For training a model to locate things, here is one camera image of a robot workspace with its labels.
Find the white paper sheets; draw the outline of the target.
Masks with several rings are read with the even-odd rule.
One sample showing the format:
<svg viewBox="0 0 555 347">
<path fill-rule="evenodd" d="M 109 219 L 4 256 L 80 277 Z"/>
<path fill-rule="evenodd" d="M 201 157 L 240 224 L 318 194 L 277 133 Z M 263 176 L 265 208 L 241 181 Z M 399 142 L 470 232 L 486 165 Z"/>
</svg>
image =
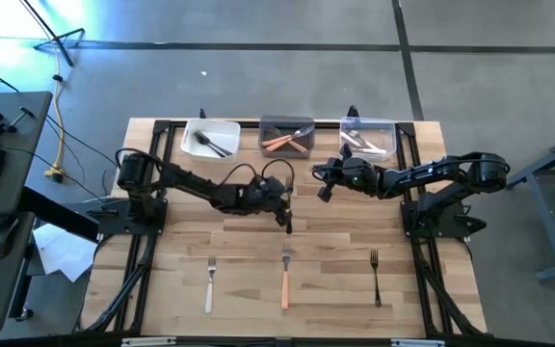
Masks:
<svg viewBox="0 0 555 347">
<path fill-rule="evenodd" d="M 45 224 L 33 230 L 46 275 L 61 272 L 76 282 L 92 265 L 98 244 L 60 227 Z"/>
</svg>

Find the silver metal bracket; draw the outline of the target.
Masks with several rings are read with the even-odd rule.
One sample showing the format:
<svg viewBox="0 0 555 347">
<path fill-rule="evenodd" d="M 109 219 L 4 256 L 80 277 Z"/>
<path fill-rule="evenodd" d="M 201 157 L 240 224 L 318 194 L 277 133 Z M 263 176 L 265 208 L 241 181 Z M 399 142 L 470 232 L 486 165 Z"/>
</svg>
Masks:
<svg viewBox="0 0 555 347">
<path fill-rule="evenodd" d="M 120 347 L 171 347 L 176 342 L 175 336 L 136 336 L 124 338 Z"/>
<path fill-rule="evenodd" d="M 446 347 L 442 340 L 393 338 L 390 340 L 391 347 Z"/>
</svg>

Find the white-handled fork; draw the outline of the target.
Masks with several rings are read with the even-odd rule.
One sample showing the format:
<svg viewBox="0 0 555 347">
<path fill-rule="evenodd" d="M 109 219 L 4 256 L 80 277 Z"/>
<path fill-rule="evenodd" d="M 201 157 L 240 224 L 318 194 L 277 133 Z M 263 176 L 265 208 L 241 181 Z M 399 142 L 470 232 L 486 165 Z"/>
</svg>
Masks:
<svg viewBox="0 0 555 347">
<path fill-rule="evenodd" d="M 204 312 L 209 314 L 213 308 L 214 275 L 217 271 L 217 261 L 214 255 L 208 258 L 208 283 L 206 288 Z"/>
<path fill-rule="evenodd" d="M 363 152 L 368 152 L 368 153 L 375 153 L 375 154 L 387 154 L 387 151 L 385 149 L 376 147 L 375 145 L 373 145 L 371 142 L 365 140 L 357 131 L 355 130 L 349 130 L 348 131 L 348 135 L 351 136 L 352 138 L 356 139 L 359 143 L 361 143 L 362 145 L 365 146 L 365 148 L 362 150 Z"/>
</svg>

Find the dark grey desk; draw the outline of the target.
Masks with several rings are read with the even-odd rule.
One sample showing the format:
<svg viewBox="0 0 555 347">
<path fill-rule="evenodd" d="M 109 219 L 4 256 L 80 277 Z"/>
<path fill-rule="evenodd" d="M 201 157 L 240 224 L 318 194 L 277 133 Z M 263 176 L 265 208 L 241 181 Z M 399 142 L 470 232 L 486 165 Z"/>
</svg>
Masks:
<svg viewBox="0 0 555 347">
<path fill-rule="evenodd" d="M 7 151 L 0 174 L 0 218 L 17 209 L 52 98 L 50 92 L 0 93 L 0 113 L 4 116 L 15 117 L 20 107 L 35 115 L 22 120 L 15 134 L 0 137 Z M 31 214 L 20 214 L 11 253 L 0 260 L 0 331 L 8 316 L 32 223 Z"/>
</svg>

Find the blue steel-framed table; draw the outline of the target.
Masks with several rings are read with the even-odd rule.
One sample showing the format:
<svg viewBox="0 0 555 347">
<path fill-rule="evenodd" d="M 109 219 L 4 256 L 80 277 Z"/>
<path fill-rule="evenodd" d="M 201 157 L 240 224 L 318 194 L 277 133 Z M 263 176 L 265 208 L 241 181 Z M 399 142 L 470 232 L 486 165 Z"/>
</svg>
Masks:
<svg viewBox="0 0 555 347">
<path fill-rule="evenodd" d="M 540 185 L 540 178 L 542 176 L 553 175 L 555 175 L 555 146 L 542 158 L 536 160 L 517 173 L 512 174 L 508 180 L 506 189 L 512 190 L 520 183 L 526 183 L 530 187 L 532 195 L 539 207 L 539 213 L 547 239 L 555 255 L 555 221 L 553 220 L 553 210 L 547 205 Z M 555 280 L 555 267 L 549 267 L 537 272 L 536 277 L 539 281 Z"/>
</svg>

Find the clear plastic bin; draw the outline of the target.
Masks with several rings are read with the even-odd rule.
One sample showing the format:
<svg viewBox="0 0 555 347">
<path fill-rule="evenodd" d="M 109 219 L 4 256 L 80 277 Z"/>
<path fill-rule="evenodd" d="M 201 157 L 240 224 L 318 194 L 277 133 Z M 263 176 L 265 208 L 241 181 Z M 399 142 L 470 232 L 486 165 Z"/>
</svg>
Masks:
<svg viewBox="0 0 555 347">
<path fill-rule="evenodd" d="M 365 140 L 371 142 L 376 147 L 385 149 L 387 154 L 363 152 L 363 148 L 354 147 L 353 145 L 347 143 L 340 137 L 340 132 L 348 134 L 349 130 L 357 131 Z M 340 120 L 338 135 L 339 152 L 343 145 L 349 144 L 355 157 L 362 158 L 372 163 L 380 163 L 390 159 L 395 153 L 397 147 L 395 124 L 392 120 L 344 117 Z"/>
</svg>

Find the white plastic bin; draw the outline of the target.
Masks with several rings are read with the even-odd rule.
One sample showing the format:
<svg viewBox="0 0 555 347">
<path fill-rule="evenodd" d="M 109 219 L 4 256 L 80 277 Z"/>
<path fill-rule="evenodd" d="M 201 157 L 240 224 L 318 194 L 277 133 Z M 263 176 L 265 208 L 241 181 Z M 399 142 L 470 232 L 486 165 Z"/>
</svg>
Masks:
<svg viewBox="0 0 555 347">
<path fill-rule="evenodd" d="M 198 142 L 194 133 L 199 131 L 212 144 L 230 152 L 220 157 L 209 145 Z M 241 126 L 237 122 L 226 120 L 191 119 L 183 131 L 180 149 L 192 159 L 200 162 L 232 164 L 236 161 L 240 145 Z"/>
</svg>

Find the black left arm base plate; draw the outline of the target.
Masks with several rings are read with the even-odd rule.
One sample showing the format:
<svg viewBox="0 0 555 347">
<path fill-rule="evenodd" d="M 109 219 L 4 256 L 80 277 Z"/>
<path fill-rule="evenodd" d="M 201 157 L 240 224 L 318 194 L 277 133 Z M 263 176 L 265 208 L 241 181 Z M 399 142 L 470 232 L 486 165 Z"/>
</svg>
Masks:
<svg viewBox="0 0 555 347">
<path fill-rule="evenodd" d="M 156 236 L 164 231 L 167 209 L 166 199 L 149 197 L 148 202 L 115 199 L 88 210 L 87 214 L 98 220 L 101 234 Z"/>
</svg>

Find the black fork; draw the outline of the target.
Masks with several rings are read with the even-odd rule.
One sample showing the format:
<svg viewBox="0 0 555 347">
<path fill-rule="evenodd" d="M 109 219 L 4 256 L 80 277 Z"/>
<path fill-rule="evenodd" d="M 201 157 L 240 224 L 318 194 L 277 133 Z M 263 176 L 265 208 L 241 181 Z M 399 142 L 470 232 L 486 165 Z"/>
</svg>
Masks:
<svg viewBox="0 0 555 347">
<path fill-rule="evenodd" d="M 370 264 L 374 271 L 375 278 L 375 306 L 381 307 L 383 305 L 378 280 L 378 267 L 379 267 L 379 254 L 377 249 L 372 249 L 370 252 Z"/>
</svg>

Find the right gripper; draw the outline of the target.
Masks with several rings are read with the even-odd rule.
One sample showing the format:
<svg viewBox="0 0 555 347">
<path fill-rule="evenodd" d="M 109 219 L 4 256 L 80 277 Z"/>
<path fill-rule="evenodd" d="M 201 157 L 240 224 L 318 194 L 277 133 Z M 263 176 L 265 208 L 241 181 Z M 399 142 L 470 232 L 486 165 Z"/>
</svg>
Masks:
<svg viewBox="0 0 555 347">
<path fill-rule="evenodd" d="M 375 167 L 366 160 L 355 157 L 351 151 L 350 145 L 345 144 L 340 149 L 340 161 L 328 161 L 325 164 L 314 165 L 311 173 L 314 177 L 336 177 L 336 184 L 344 186 L 350 190 L 354 190 L 370 197 L 376 196 L 379 188 L 379 178 Z M 345 168 L 351 168 L 358 165 L 364 165 L 369 168 L 369 184 L 365 187 L 357 187 L 352 185 L 343 174 Z M 317 197 L 321 201 L 330 201 L 332 189 L 335 184 L 333 182 L 326 183 L 317 192 Z"/>
</svg>

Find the black computer mouse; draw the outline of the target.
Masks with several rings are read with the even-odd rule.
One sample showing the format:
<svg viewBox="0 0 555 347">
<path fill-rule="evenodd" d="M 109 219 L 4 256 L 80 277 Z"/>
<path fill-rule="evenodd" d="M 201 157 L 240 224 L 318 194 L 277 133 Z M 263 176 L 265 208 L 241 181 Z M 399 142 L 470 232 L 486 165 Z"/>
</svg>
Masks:
<svg viewBox="0 0 555 347">
<path fill-rule="evenodd" d="M 11 252 L 18 223 L 15 215 L 9 215 L 0 220 L 0 259 L 5 258 Z"/>
</svg>

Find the metal fork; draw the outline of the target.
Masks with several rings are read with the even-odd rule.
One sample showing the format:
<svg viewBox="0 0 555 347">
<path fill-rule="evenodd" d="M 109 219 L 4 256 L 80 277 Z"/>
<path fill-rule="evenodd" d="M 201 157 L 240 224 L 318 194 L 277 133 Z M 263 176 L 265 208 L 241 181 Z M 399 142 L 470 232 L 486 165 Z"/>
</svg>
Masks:
<svg viewBox="0 0 555 347">
<path fill-rule="evenodd" d="M 224 151 L 221 147 L 214 144 L 207 136 L 205 136 L 200 131 L 195 131 L 194 137 L 201 145 L 209 147 L 214 152 L 216 152 L 220 157 L 225 158 L 229 156 L 229 153 L 227 151 Z"/>
</svg>

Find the black tripod stand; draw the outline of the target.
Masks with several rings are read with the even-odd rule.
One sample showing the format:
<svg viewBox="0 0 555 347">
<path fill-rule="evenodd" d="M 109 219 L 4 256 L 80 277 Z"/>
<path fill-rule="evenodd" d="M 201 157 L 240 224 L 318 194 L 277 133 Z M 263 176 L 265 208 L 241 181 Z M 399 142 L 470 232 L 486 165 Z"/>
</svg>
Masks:
<svg viewBox="0 0 555 347">
<path fill-rule="evenodd" d="M 37 10 L 30 4 L 28 0 L 18 0 L 25 11 L 34 19 L 38 24 L 40 29 L 44 32 L 46 40 L 42 43 L 38 43 L 33 46 L 34 49 L 50 44 L 56 53 L 59 53 L 65 60 L 69 67 L 74 67 L 75 63 L 72 61 L 70 54 L 68 53 L 69 48 L 78 47 L 81 39 L 84 37 L 86 30 L 84 28 L 78 28 L 63 34 L 56 34 L 51 27 L 46 23 L 46 21 L 41 17 Z"/>
</svg>

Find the orange-handled spoon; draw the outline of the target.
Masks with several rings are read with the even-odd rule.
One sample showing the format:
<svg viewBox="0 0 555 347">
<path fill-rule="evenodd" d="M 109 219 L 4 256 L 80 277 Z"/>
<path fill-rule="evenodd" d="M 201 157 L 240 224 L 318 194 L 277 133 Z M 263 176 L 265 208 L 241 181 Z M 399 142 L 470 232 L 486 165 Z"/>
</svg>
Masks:
<svg viewBox="0 0 555 347">
<path fill-rule="evenodd" d="M 305 127 L 302 127 L 300 129 L 296 130 L 291 135 L 284 135 L 284 136 L 277 137 L 277 138 L 272 139 L 272 140 L 264 141 L 264 142 L 261 143 L 261 145 L 264 146 L 264 147 L 269 147 L 269 146 L 278 144 L 280 142 L 284 142 L 284 141 L 292 140 L 294 138 L 302 137 L 302 136 L 305 136 L 308 133 L 310 133 L 313 129 L 314 129 L 313 125 L 308 125 L 308 126 L 305 126 Z"/>
</svg>

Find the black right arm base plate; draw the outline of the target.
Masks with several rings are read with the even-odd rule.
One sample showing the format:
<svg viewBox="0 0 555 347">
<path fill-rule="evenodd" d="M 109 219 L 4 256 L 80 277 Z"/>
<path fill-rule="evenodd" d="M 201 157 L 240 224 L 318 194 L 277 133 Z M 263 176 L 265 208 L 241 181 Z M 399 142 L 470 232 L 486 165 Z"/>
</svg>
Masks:
<svg viewBox="0 0 555 347">
<path fill-rule="evenodd" d="M 403 201 L 401 216 L 408 238 L 467 238 L 487 227 L 485 221 L 468 216 L 460 202 L 427 211 L 419 207 L 417 200 Z"/>
</svg>

